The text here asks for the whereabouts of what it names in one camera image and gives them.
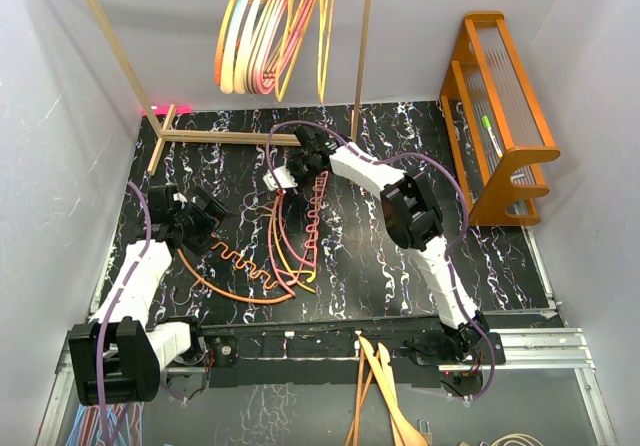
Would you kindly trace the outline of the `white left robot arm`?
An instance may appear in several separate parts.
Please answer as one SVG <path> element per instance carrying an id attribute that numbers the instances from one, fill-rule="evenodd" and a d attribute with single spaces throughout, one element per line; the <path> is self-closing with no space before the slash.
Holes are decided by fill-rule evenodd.
<path id="1" fill-rule="evenodd" d="M 207 342 L 194 318 L 172 317 L 148 324 L 156 291 L 174 256 L 211 249 L 213 234 L 230 210 L 199 186 L 182 194 L 177 185 L 132 189 L 143 211 L 141 234 L 106 298 L 84 324 L 69 333 L 75 385 L 84 406 L 147 402 L 160 388 L 162 371 L 175 359 L 200 362 Z"/>

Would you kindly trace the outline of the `pink wavy wire hanger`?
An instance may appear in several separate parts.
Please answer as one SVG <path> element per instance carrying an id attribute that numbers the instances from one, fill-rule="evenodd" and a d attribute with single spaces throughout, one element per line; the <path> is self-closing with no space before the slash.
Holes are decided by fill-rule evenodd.
<path id="1" fill-rule="evenodd" d="M 323 172 L 315 178 L 312 187 L 312 196 L 309 201 L 310 206 L 307 211 L 308 224 L 305 227 L 307 239 L 304 242 L 304 260 L 300 261 L 300 263 L 304 263 L 308 266 L 308 269 L 306 270 L 307 284 L 313 283 L 317 276 L 317 242 L 319 239 L 319 223 L 324 204 L 328 177 L 329 173 Z"/>

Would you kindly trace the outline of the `orange thin hanger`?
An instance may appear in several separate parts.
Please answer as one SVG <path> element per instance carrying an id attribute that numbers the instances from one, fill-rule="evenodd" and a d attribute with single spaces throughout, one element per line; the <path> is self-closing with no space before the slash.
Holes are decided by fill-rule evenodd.
<path id="1" fill-rule="evenodd" d="M 216 44 L 215 68 L 214 68 L 215 83 L 218 86 L 221 85 L 222 60 L 223 60 L 223 54 L 224 54 L 226 33 L 228 30 L 229 22 L 230 22 L 231 15 L 233 13 L 236 1 L 237 0 L 228 1 L 225 12 L 222 17 L 220 29 L 219 29 L 218 40 Z"/>

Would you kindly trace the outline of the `wooden hangers on floor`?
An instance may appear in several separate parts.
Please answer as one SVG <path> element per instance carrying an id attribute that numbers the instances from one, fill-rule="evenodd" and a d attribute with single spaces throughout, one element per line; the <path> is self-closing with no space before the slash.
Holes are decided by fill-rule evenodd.
<path id="1" fill-rule="evenodd" d="M 429 434 L 421 433 L 416 429 L 399 407 L 389 350 L 382 343 L 374 347 L 362 334 L 358 335 L 358 343 L 359 362 L 355 407 L 344 444 L 358 444 L 362 409 L 371 386 L 376 384 L 389 417 L 393 445 L 431 445 L 432 439 Z"/>

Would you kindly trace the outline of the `yellow velvet hanger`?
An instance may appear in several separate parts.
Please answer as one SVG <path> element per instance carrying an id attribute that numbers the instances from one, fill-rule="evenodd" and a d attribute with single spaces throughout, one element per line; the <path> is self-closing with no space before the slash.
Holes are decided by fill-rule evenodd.
<path id="1" fill-rule="evenodd" d="M 331 48 L 331 34 L 334 17 L 335 0 L 318 0 L 319 6 L 319 37 L 317 55 L 317 95 L 318 101 L 323 103 L 328 75 L 329 56 Z"/>
<path id="2" fill-rule="evenodd" d="M 274 82 L 274 94 L 278 102 L 286 94 L 315 4 L 316 0 L 288 0 Z"/>

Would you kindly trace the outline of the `pink plastic hanger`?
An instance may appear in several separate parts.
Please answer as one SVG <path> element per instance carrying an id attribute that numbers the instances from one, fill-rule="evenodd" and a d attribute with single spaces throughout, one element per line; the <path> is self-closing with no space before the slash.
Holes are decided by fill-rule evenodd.
<path id="1" fill-rule="evenodd" d="M 317 0 L 276 0 L 277 48 L 269 54 L 267 78 L 278 102 L 284 99 Z"/>
<path id="2" fill-rule="evenodd" d="M 254 94 L 269 94 L 275 82 L 276 64 L 282 41 L 281 21 L 288 0 L 267 0 L 259 20 L 255 54 L 249 65 L 248 90 Z"/>

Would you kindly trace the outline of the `orange wooden shelf rack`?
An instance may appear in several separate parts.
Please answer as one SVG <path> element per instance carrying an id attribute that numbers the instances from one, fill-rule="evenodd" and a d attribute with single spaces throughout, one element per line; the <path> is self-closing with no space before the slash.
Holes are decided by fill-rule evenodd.
<path id="1" fill-rule="evenodd" d="M 453 162 L 477 226 L 533 226 L 550 189 L 542 166 L 560 150 L 501 12 L 470 12 L 461 24 L 440 101 Z M 482 116 L 503 151 L 498 158 Z"/>

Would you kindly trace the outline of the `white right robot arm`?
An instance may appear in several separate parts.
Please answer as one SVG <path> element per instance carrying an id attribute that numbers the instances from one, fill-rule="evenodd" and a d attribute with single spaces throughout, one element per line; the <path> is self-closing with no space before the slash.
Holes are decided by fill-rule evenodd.
<path id="1" fill-rule="evenodd" d="M 302 151 L 276 170 L 277 180 L 293 188 L 329 172 L 377 197 L 389 237 L 413 258 L 436 300 L 447 354 L 460 363 L 471 361 L 480 353 L 489 327 L 447 254 L 443 214 L 428 176 L 392 167 L 310 122 L 298 122 L 295 136 Z"/>

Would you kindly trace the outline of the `yellow wavy wire hanger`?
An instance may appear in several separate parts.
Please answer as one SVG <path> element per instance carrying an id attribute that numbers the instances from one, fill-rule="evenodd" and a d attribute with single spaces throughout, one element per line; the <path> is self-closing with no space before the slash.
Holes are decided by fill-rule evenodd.
<path id="1" fill-rule="evenodd" d="M 300 261 L 304 260 L 303 258 L 304 251 L 305 251 L 304 242 L 307 239 L 307 233 L 302 243 L 302 250 L 298 251 L 291 244 L 291 241 L 287 234 L 285 217 L 284 217 L 284 198 L 282 200 L 280 210 L 279 210 L 279 217 L 277 220 L 277 233 L 278 233 L 278 240 L 279 240 L 279 246 L 280 246 L 279 254 L 281 256 L 282 262 L 284 262 L 284 263 L 282 262 L 280 263 L 281 266 L 284 268 L 282 273 L 285 273 L 285 269 L 287 269 L 290 273 L 297 273 L 298 282 L 296 286 L 308 293 L 316 295 L 317 291 L 314 288 L 314 284 L 317 279 L 317 276 L 313 283 L 307 284 L 306 270 L 308 269 L 308 266 L 305 265 L 304 263 L 300 263 Z"/>

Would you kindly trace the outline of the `pink tape strip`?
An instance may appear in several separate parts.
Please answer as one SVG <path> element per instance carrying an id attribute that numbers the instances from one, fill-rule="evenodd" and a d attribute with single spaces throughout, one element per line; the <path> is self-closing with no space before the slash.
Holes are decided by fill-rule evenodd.
<path id="1" fill-rule="evenodd" d="M 167 115 L 169 113 L 169 107 L 152 107 L 151 112 L 155 115 Z M 180 106 L 175 107 L 175 113 L 177 115 L 191 114 L 192 112 L 193 112 L 193 109 L 191 107 L 180 107 Z M 147 111 L 142 109 L 141 115 L 146 116 Z"/>

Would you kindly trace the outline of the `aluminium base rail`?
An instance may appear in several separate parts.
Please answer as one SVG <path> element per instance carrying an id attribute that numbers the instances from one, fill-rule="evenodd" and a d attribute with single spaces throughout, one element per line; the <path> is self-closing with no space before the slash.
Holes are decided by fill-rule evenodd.
<path id="1" fill-rule="evenodd" d="M 489 334 L 498 370 L 594 369 L 581 328 L 511 328 Z"/>

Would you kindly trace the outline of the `green white marker pen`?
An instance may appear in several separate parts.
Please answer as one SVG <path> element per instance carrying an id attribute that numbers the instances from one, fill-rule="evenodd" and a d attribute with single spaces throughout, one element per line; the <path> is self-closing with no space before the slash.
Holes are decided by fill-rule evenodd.
<path id="1" fill-rule="evenodd" d="M 497 136 L 494 134 L 492 126 L 491 126 L 491 121 L 489 119 L 489 117 L 487 115 L 483 115 L 482 116 L 482 125 L 485 128 L 485 130 L 487 131 L 487 134 L 489 135 L 491 144 L 495 150 L 495 153 L 497 155 L 498 158 L 502 158 L 503 157 L 503 151 L 502 148 L 500 146 L 500 143 L 498 141 Z"/>

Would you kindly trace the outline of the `orange wavy wire hanger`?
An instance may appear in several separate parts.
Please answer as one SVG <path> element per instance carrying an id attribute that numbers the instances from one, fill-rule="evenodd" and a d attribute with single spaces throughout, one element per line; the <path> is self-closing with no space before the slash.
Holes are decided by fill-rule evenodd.
<path id="1" fill-rule="evenodd" d="M 260 284 L 263 292 L 262 296 L 259 296 L 257 293 L 241 295 L 236 292 L 233 287 L 223 288 L 218 286 L 203 276 L 201 271 L 192 264 L 187 258 L 185 248 L 177 249 L 176 253 L 182 265 L 192 275 L 197 284 L 231 301 L 256 306 L 275 306 L 295 298 L 293 290 L 281 286 L 270 271 L 261 268 L 254 261 L 246 258 L 240 251 L 233 249 L 227 242 L 217 236 L 213 237 L 212 244 L 205 252 L 205 256 L 214 254 L 221 264 L 228 267 L 230 274 L 242 274 L 251 284 Z"/>

